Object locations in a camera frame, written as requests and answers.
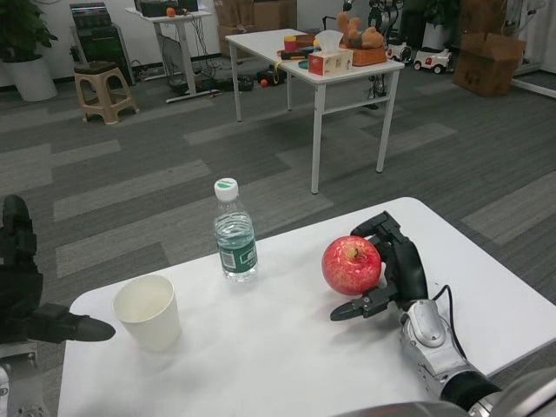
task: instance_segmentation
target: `white toy vehicle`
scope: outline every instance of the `white toy vehicle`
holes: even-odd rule
[[[423,48],[417,52],[414,68],[416,70],[427,68],[433,70],[434,74],[453,70],[452,52],[448,49],[433,50],[432,48]]]
[[[388,41],[388,58],[398,61],[400,63],[411,62],[411,47],[407,43],[390,39]]]

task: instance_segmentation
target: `white flower pot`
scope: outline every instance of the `white flower pot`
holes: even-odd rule
[[[24,101],[40,102],[56,95],[56,87],[42,56],[25,63],[3,65]]]
[[[425,26],[425,35],[423,36],[423,48],[432,48],[434,50],[444,50],[444,43],[450,40],[452,31],[445,28],[441,24],[434,27],[433,24],[427,23]]]

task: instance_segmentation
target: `tissue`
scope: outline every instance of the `tissue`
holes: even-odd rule
[[[340,49],[340,41],[344,34],[337,30],[324,30],[315,38],[319,41],[321,50],[324,54],[334,54]]]

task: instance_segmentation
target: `white folding table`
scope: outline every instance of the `white folding table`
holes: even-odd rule
[[[112,301],[126,281],[82,295],[72,313],[106,321],[116,335],[67,342],[59,417],[319,417],[434,400],[401,352],[395,305],[366,320],[329,320],[351,297],[328,287],[322,254],[383,210],[417,246],[430,296],[452,288],[457,334],[481,372],[556,339],[551,302],[430,208],[401,198],[257,242],[252,284],[225,281],[218,255],[156,272],[174,283],[182,322],[165,354],[140,351],[115,318]],[[438,303],[447,317],[445,297]]]
[[[278,50],[284,49],[284,37],[302,34],[303,32],[298,30],[283,29],[226,36],[226,39],[229,41],[229,53],[232,61],[232,77],[234,78],[235,92],[235,114],[238,122],[242,120],[242,106],[240,104],[240,92],[237,82],[237,48],[246,50],[250,54],[258,56],[269,63],[276,64],[281,61],[277,52]],[[287,73],[286,82],[288,88],[288,110],[292,109],[292,76],[314,86],[313,173],[311,177],[311,192],[313,194],[319,192],[322,116],[330,113],[362,107],[369,104],[387,102],[386,112],[384,115],[384,125],[382,128],[381,145],[379,148],[379,157],[376,163],[376,172],[382,172],[388,144],[388,135],[390,133],[390,122],[392,122],[392,111],[394,110],[394,99],[396,97],[396,89],[398,88],[398,77],[400,75],[400,70],[403,68],[403,63],[387,61],[385,63],[377,63],[375,65],[368,65],[365,67],[353,67],[351,70],[337,75],[317,76],[315,74],[311,74],[307,69],[300,68],[299,61],[281,63],[280,69],[286,71]],[[371,100],[366,100],[365,102],[351,103],[336,108],[327,109],[325,107],[327,84],[344,83],[358,78],[368,78],[370,76],[380,76],[383,74],[390,75],[389,88],[387,89],[386,96],[376,97]]]
[[[207,94],[218,92],[217,90],[197,91],[197,88],[195,86],[195,73],[193,72],[193,65],[191,64],[191,54],[189,53],[188,38],[185,32],[186,22],[191,22],[194,19],[202,19],[203,17],[211,16],[212,13],[209,13],[205,10],[199,10],[199,11],[189,12],[187,15],[176,16],[176,17],[166,17],[166,16],[145,17],[135,7],[126,7],[125,11],[131,13],[132,15],[136,15],[140,17],[142,20],[146,20],[147,22],[152,23],[155,27],[156,40],[158,41],[158,47],[160,48],[160,54],[162,56],[162,65],[164,66],[165,74],[163,76],[152,76],[150,78],[146,78],[145,81],[154,80],[156,78],[163,78],[171,74],[171,71],[169,71],[168,68],[166,68],[166,63],[164,62],[164,41],[162,39],[163,34],[160,25],[161,23],[173,24],[177,29],[177,34],[179,38],[178,42],[180,44],[180,49],[182,50],[182,65],[183,68],[185,69],[185,78],[188,82],[189,92],[184,96],[169,98],[168,100],[166,100],[166,103],[170,104],[174,102],[179,102],[181,100],[188,100],[189,98],[206,96]]]

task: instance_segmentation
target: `white paper cup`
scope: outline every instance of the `white paper cup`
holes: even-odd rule
[[[161,352],[180,335],[174,285],[160,275],[127,283],[114,299],[116,318],[144,350]]]

